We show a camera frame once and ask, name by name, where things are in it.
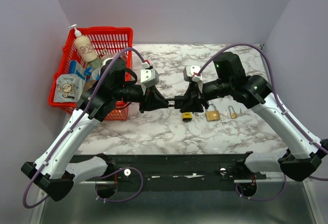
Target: plastic basket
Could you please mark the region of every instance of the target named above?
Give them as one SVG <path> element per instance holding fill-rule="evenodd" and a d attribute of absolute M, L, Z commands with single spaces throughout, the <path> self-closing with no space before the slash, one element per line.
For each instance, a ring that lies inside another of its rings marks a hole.
<path fill-rule="evenodd" d="M 88 36 L 91 40 L 94 49 L 98 54 L 105 48 L 112 54 L 119 52 L 120 50 L 132 46 L 133 30 L 131 28 L 114 28 L 114 27 L 91 27 L 91 28 L 79 28 L 81 33 Z M 58 107 L 65 110 L 67 113 L 72 114 L 76 108 L 76 103 L 55 103 L 54 95 L 56 90 L 56 80 L 61 74 L 68 74 L 71 60 L 77 60 L 84 68 L 85 63 L 78 55 L 76 47 L 73 42 L 75 40 L 74 30 L 72 29 L 66 40 L 66 44 L 63 47 L 63 56 L 60 62 L 57 73 L 53 77 L 53 84 L 49 95 L 48 103 L 52 107 Z M 132 68 L 132 53 L 128 53 L 127 67 Z M 126 80 L 130 80 L 131 76 L 126 75 Z M 126 105 L 123 101 L 116 103 L 117 108 L 122 108 Z M 105 120 L 127 120 L 129 107 L 121 110 L 113 110 L 109 113 Z"/>

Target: white bottle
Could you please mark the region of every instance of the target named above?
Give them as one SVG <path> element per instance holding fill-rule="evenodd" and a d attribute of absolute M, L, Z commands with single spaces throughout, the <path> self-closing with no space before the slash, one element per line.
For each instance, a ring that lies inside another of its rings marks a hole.
<path fill-rule="evenodd" d="M 77 52 L 86 63 L 92 62 L 98 58 L 98 54 L 92 46 L 91 41 L 87 36 L 82 35 L 81 31 L 76 28 L 77 24 L 70 26 L 69 28 L 74 28 L 74 34 L 76 39 L 74 45 L 77 48 Z"/>

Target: white wall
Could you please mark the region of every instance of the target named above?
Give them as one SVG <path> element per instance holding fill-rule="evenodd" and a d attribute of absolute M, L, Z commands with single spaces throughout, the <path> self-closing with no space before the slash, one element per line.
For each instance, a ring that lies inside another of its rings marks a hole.
<path fill-rule="evenodd" d="M 28 223 L 20 171 L 53 142 L 63 112 L 47 104 L 68 21 L 57 0 L 0 0 L 0 223 Z M 32 191 L 31 201 L 35 200 Z"/>
<path fill-rule="evenodd" d="M 328 0 L 291 0 L 266 42 L 278 93 L 315 134 L 328 138 Z M 314 174 L 328 178 L 328 159 Z M 328 223 L 327 182 L 315 182 Z"/>
<path fill-rule="evenodd" d="M 135 43 L 264 43 L 289 0 L 58 0 L 70 23 L 131 27 Z"/>

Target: marble table top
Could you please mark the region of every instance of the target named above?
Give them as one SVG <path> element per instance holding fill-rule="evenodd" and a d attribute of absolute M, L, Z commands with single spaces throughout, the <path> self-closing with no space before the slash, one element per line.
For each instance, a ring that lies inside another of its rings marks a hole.
<path fill-rule="evenodd" d="M 158 90 L 164 97 L 183 95 L 188 83 L 182 71 L 186 65 L 202 66 L 226 45 L 134 45 L 159 73 Z M 237 47 L 248 75 L 266 77 L 260 55 L 253 49 Z M 133 70 L 139 76 L 140 59 L 133 55 Z M 205 82 L 217 78 L 213 64 L 203 72 Z M 130 105 L 127 121 L 104 121 L 83 142 L 78 154 L 218 154 L 274 152 L 286 148 L 280 137 L 253 111 L 231 97 L 210 101 L 221 120 L 207 122 L 205 114 L 193 114 L 184 123 L 179 110 L 160 109 L 139 113 L 138 104 Z M 238 118 L 231 119 L 232 105 Z"/>

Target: brass padlock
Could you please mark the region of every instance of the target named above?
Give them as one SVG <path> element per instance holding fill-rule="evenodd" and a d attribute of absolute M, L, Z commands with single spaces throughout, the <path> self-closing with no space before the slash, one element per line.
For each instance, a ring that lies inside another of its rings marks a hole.
<path fill-rule="evenodd" d="M 237 118 L 237 113 L 235 112 L 235 109 L 234 107 L 232 107 L 231 105 L 228 106 L 228 110 L 229 110 L 229 113 L 230 113 L 230 117 L 231 119 L 235 119 Z"/>
<path fill-rule="evenodd" d="M 214 110 L 212 110 L 212 111 L 206 110 L 206 119 L 207 119 L 207 121 L 220 120 L 221 119 L 220 113 L 216 109 L 215 105 L 210 104 L 210 106 L 213 106 Z"/>

